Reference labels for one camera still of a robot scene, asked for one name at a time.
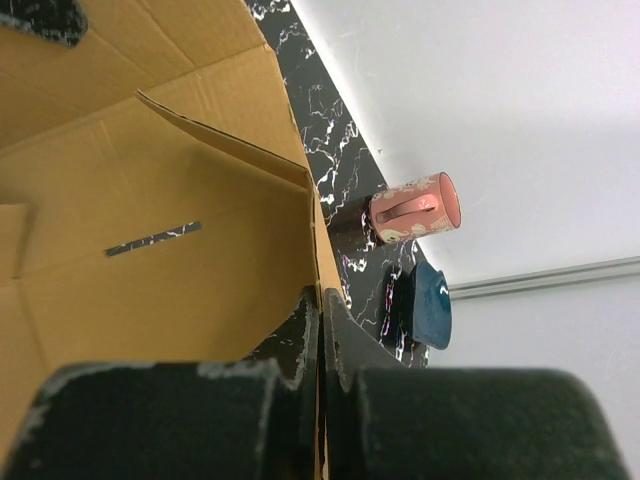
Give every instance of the cardboard edge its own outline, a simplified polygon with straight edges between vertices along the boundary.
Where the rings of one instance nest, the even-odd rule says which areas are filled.
[[[30,214],[27,203],[0,205],[0,285],[19,276]]]
[[[315,200],[317,192],[316,186],[313,182],[313,177],[311,176],[311,172],[309,171],[309,169],[287,158],[281,157],[273,152],[265,150],[264,148],[242,140],[241,138],[234,137],[233,135],[215,129],[202,122],[198,122],[196,120],[185,117],[184,115],[180,115],[170,108],[162,105],[161,103],[156,102],[141,90],[138,90],[135,95],[136,98],[140,100],[145,106],[150,108],[153,112],[164,118],[166,121],[179,128],[183,132],[191,135],[196,140],[199,140],[213,148],[216,148],[217,150],[220,150],[236,158],[238,158],[239,154],[243,154],[244,156],[251,156],[254,153],[259,153],[262,159],[265,160],[265,164],[257,165],[256,163],[251,163],[251,165],[267,173],[280,177],[283,180],[293,183],[294,185],[302,187],[305,191],[308,192],[307,198],[309,199],[310,208],[309,218],[311,219],[310,235],[314,257],[313,266],[315,270],[315,289],[317,298],[322,299],[320,265],[318,264],[318,245],[316,242],[317,219]],[[200,132],[202,135],[194,134],[194,128],[196,132]],[[210,136],[210,138],[208,140],[205,140],[203,136]],[[320,306],[320,310],[322,310],[322,302],[318,301],[318,305]]]
[[[210,125],[180,115],[165,105],[156,102],[141,90],[138,90],[135,95],[146,107],[196,140],[239,158],[245,163],[282,178],[289,183],[307,188],[307,180],[305,178],[307,169],[305,167]],[[255,157],[256,154],[261,157],[260,161],[250,161],[249,159]]]

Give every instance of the white wall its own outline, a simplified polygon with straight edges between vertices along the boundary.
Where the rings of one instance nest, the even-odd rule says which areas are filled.
[[[436,367],[548,367],[596,394],[640,478],[640,278],[539,290],[454,305],[451,346]]]
[[[450,284],[640,255],[640,0],[292,2],[389,183],[456,183]],[[640,478],[638,291],[458,302],[432,364],[573,372]]]
[[[452,176],[450,283],[640,255],[640,0],[293,3],[387,180]]]

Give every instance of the black object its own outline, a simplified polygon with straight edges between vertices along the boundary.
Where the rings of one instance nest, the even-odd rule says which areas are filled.
[[[75,47],[89,21],[76,0],[0,0],[0,25]]]
[[[40,390],[3,478],[310,479],[325,421],[336,480],[628,478],[572,377],[407,369],[337,291],[321,314],[305,289],[250,358],[63,369]]]

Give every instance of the cardboard flap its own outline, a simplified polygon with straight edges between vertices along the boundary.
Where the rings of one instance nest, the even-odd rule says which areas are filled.
[[[0,285],[17,274],[28,214],[26,204],[0,205]]]
[[[216,130],[208,125],[179,115],[164,105],[152,100],[140,90],[136,92],[136,96],[155,113],[183,132],[191,135],[196,140],[235,158],[241,159],[271,175],[280,177],[304,189],[309,189],[309,171],[303,166],[232,135],[221,132],[220,130]]]

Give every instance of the marble surface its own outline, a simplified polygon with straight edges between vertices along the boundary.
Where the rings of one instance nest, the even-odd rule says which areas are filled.
[[[325,222],[387,184],[289,0],[246,0],[275,50]],[[373,248],[339,245],[332,237],[346,304],[356,322],[409,366],[426,366],[429,351],[393,328],[390,307],[400,268],[411,271],[424,255],[415,241]]]

